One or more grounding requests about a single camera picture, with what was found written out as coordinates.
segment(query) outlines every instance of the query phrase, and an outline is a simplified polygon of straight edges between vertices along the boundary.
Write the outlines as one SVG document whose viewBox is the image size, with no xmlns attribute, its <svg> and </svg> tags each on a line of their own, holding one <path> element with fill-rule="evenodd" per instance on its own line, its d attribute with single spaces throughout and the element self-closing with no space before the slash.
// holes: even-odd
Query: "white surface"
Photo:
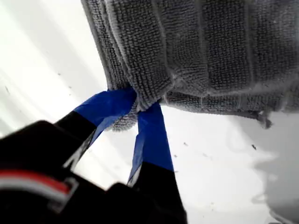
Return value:
<svg viewBox="0 0 299 224">
<path fill-rule="evenodd" d="M 0 0 L 1 136 L 54 122 L 105 89 L 79 0 Z M 275 114 L 266 131 L 254 120 L 163 112 L 190 223 L 264 224 L 267 204 L 299 198 L 298 115 Z M 125 183 L 136 134 L 103 133 L 76 172 L 104 188 Z"/>
</svg>

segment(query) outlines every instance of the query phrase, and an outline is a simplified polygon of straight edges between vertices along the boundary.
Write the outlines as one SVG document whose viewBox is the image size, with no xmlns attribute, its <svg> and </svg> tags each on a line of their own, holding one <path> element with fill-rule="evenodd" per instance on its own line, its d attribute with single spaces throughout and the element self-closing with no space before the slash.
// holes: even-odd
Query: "blue tape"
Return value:
<svg viewBox="0 0 299 224">
<path fill-rule="evenodd" d="M 143 161 L 173 172 L 164 118 L 159 103 L 138 114 L 138 132 L 129 180 Z"/>
<path fill-rule="evenodd" d="M 136 100 L 136 93 L 132 88 L 103 91 L 74 109 L 82 117 L 97 126 L 91 144 L 107 127 L 118 118 L 128 114 Z"/>
</svg>

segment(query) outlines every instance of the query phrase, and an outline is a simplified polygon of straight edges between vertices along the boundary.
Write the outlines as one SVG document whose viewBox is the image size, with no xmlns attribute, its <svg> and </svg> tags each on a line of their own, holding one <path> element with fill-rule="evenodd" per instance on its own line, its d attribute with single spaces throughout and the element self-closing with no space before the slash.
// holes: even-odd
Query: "red stripe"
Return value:
<svg viewBox="0 0 299 224">
<path fill-rule="evenodd" d="M 44 185 L 47 185 L 57 191 L 62 193 L 68 194 L 70 192 L 70 188 L 62 183 L 59 182 L 51 177 L 48 177 L 43 174 L 39 174 L 32 171 L 25 171 L 25 170 L 0 170 L 0 178 L 2 177 L 16 177 L 16 178 L 24 178 L 33 181 L 37 181 Z"/>
</svg>

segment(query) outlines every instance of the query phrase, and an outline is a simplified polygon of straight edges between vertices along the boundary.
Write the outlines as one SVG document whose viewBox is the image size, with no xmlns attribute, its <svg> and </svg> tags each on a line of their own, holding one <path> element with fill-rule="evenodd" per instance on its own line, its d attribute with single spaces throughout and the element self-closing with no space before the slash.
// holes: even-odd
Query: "gray fabric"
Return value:
<svg viewBox="0 0 299 224">
<path fill-rule="evenodd" d="M 298 0 L 82 0 L 108 88 L 154 102 L 270 125 L 299 109 Z"/>
</svg>

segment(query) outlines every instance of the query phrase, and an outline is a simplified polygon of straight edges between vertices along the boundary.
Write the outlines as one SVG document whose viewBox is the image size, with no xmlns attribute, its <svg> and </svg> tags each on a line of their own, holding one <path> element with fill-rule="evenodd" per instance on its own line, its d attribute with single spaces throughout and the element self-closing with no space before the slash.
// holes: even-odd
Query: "fabric texture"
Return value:
<svg viewBox="0 0 299 224">
<path fill-rule="evenodd" d="M 298 0 L 82 0 L 108 88 L 137 100 L 130 128 L 157 101 L 269 127 L 299 109 Z"/>
</svg>

